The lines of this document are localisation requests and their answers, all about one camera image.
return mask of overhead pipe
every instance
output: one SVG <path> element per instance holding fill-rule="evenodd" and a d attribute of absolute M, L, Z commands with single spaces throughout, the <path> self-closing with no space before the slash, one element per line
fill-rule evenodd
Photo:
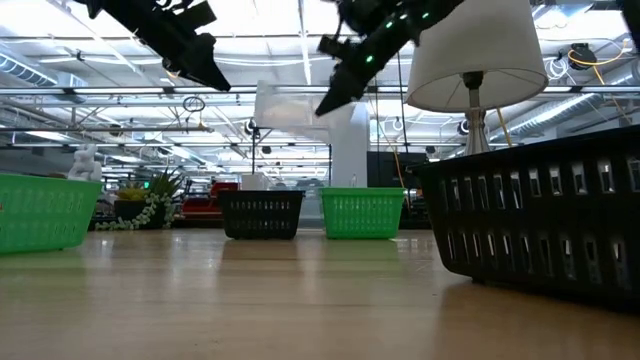
<path fill-rule="evenodd" d="M 640 80 L 635 79 L 633 75 L 633 69 L 639 66 L 638 62 L 639 60 L 635 59 L 610 71 L 604 76 L 605 83 L 609 85 L 640 84 Z M 594 80 L 589 85 L 600 85 L 600 82 Z M 603 94 L 590 93 L 574 96 L 563 101 L 548 102 L 511 120 L 507 124 L 507 128 L 510 134 L 515 134 L 522 138 L 591 112 L 594 108 L 597 109 L 604 104 L 605 101 L 606 98 Z M 492 131 L 489 136 L 490 141 L 501 141 L 504 138 L 504 131 L 501 128 Z"/>
<path fill-rule="evenodd" d="M 13 128 L 9 128 L 9 127 L 0 127 L 0 133 L 7 133 L 7 132 L 11 132 L 10 130 L 12 129 L 23 129 L 24 132 L 31 132 L 31 131 L 40 131 L 40 132 L 69 132 L 68 131 L 68 126 L 70 126 L 70 123 L 51 114 L 48 114 L 46 112 L 37 110 L 37 109 L 33 109 L 30 108 L 24 104 L 20 104 L 18 102 L 15 102 L 13 100 L 10 99 L 6 99 L 6 98 L 1 98 L 0 97 L 0 104 L 5 104 L 8 105 L 10 107 L 12 107 L 13 109 L 9 108 L 9 109 L 4 109 L 5 111 L 11 111 L 14 112 L 18 118 L 20 120 L 27 120 L 28 122 L 33 122 L 34 119 L 38 120 L 42 123 L 55 123 L 56 125 L 59 126 L 63 126 L 64 128 L 60 127 L 60 128 L 55 128 L 55 127 L 48 127 L 48 128 L 18 128 L 18 127 L 13 127 Z M 103 131 L 102 132 L 114 132 L 114 130 L 120 131 L 120 129 L 109 129 L 109 128 L 100 128 Z M 113 143 L 118 143 L 117 140 L 120 140 L 116 137 L 110 136 L 110 135 L 92 135 L 91 133 L 86 134 L 87 137 L 91 138 L 93 141 L 96 142 L 100 142 L 100 143 L 109 143 L 109 142 L 113 142 Z M 83 139 L 76 139 L 78 142 L 82 142 Z"/>

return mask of black basket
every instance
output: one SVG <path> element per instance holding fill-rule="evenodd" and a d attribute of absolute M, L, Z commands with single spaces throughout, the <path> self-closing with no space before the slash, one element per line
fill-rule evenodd
<path fill-rule="evenodd" d="M 293 239 L 303 196 L 303 191 L 221 191 L 224 231 L 233 239 Z"/>
<path fill-rule="evenodd" d="M 414 169 L 447 269 L 640 298 L 640 127 Z"/>

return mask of lamp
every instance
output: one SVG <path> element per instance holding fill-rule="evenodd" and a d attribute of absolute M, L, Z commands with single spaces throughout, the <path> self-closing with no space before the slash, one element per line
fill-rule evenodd
<path fill-rule="evenodd" d="M 489 149 L 486 110 L 527 100 L 548 83 L 529 1 L 466 0 L 420 35 L 407 104 L 467 113 L 467 149 L 475 153 Z"/>

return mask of green plastic basket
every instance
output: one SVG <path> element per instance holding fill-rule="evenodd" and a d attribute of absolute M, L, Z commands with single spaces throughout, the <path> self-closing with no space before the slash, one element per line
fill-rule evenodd
<path fill-rule="evenodd" d="M 329 239 L 390 239 L 398 234 L 404 189 L 322 189 Z"/>
<path fill-rule="evenodd" d="M 0 174 L 0 254 L 82 244 L 102 184 Z"/>

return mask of white statue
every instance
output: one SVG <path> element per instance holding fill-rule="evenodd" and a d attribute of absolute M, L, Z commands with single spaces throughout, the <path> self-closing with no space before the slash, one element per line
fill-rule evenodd
<path fill-rule="evenodd" d="M 81 145 L 73 154 L 73 167 L 67 179 L 80 181 L 101 181 L 102 166 L 94 161 L 97 146 L 95 144 Z"/>

